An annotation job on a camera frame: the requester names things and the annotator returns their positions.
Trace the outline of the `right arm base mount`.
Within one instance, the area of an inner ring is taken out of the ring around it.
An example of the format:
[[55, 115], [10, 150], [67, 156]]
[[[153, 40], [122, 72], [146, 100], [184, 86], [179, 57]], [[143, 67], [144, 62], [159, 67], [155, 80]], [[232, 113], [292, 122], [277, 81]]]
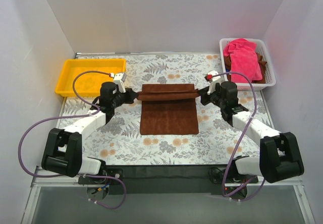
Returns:
[[[224, 174], [225, 174], [225, 168], [212, 167], [208, 171], [210, 181], [213, 184], [220, 185], [223, 181]], [[240, 174], [231, 175], [231, 174], [228, 174], [228, 176], [226, 178], [226, 183], [243, 184], [251, 178], [252, 178], [251, 175], [240, 175]]]

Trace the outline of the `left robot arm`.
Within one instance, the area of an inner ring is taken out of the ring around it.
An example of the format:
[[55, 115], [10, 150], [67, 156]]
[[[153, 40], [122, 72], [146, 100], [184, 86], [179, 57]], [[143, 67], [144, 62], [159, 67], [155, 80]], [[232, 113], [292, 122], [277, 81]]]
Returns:
[[68, 177], [102, 174], [105, 162], [83, 156], [83, 141], [106, 125], [114, 116], [116, 108], [132, 104], [138, 96], [131, 88], [120, 90], [113, 82], [102, 83], [100, 95], [90, 103], [91, 108], [86, 116], [62, 129], [50, 130], [41, 167]]

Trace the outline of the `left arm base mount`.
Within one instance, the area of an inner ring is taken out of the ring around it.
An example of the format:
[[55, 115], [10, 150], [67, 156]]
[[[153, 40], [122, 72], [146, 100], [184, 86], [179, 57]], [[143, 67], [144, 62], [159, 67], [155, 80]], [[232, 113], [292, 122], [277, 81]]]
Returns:
[[[115, 179], [122, 180], [123, 178], [123, 169], [121, 168], [105, 168], [101, 169], [97, 176], [108, 176], [113, 177]], [[107, 178], [93, 178], [87, 176], [80, 176], [78, 179], [78, 184], [80, 185], [118, 185], [119, 182], [114, 179]]]

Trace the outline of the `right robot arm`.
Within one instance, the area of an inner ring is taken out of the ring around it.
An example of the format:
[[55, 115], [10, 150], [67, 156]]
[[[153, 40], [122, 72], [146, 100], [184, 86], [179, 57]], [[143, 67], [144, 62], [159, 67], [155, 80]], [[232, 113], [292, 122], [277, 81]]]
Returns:
[[275, 183], [304, 174], [304, 165], [296, 136], [270, 128], [239, 103], [237, 85], [216, 83], [213, 92], [205, 87], [198, 91], [203, 105], [212, 103], [220, 108], [222, 118], [230, 126], [242, 131], [259, 145], [259, 157], [231, 157], [223, 178], [238, 175], [262, 176]]

